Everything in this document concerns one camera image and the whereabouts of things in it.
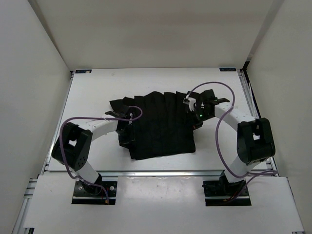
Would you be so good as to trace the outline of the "black pleated skirt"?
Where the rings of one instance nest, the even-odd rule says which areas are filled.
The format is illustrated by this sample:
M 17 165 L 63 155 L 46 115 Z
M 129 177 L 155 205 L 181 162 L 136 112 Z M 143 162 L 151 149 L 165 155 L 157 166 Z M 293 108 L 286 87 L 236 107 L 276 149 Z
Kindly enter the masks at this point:
M 131 125 L 131 136 L 119 136 L 121 147 L 131 159 L 194 153 L 194 127 L 186 113 L 185 93 L 153 91 L 145 96 L 111 100 L 113 111 L 130 106 L 134 116 L 142 116 Z

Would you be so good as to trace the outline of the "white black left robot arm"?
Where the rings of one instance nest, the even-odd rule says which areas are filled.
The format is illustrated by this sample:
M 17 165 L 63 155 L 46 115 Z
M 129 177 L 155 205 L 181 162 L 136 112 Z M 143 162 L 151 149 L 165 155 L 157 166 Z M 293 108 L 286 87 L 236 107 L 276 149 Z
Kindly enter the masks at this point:
M 83 182 L 86 191 L 97 195 L 102 190 L 102 177 L 88 162 L 91 144 L 111 132 L 123 134 L 135 119 L 134 113 L 114 111 L 102 117 L 72 117 L 63 122 L 51 156 L 65 166 L 72 178 Z

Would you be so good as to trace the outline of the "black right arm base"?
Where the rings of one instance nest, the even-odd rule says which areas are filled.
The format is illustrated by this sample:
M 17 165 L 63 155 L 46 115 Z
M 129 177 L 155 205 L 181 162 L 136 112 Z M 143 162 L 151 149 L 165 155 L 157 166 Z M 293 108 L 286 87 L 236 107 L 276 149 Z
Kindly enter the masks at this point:
M 246 180 L 230 183 L 224 173 L 219 180 L 205 180 L 202 188 L 206 207 L 251 206 Z

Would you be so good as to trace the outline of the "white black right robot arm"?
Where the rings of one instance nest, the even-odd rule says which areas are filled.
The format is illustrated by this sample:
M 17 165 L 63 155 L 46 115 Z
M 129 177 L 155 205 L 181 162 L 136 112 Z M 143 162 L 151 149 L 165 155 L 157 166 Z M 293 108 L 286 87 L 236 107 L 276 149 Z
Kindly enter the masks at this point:
M 203 122 L 217 118 L 215 142 L 218 154 L 221 154 L 218 143 L 218 130 L 221 122 L 225 122 L 237 133 L 237 156 L 230 165 L 224 165 L 223 180 L 219 182 L 219 190 L 232 194 L 236 183 L 251 174 L 251 170 L 262 161 L 275 155 L 275 144 L 271 125 L 266 118 L 255 118 L 230 104 L 226 98 L 217 98 L 213 90 L 201 94 L 188 92 L 183 103 L 193 129 L 202 127 Z

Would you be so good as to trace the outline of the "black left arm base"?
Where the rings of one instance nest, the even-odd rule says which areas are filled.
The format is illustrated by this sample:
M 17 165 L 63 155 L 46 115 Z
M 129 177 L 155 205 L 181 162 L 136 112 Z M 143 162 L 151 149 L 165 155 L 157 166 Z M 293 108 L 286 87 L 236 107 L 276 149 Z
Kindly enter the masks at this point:
M 117 196 L 117 181 L 103 180 L 102 188 L 86 185 L 80 180 L 75 182 L 72 204 L 79 205 L 115 205 Z

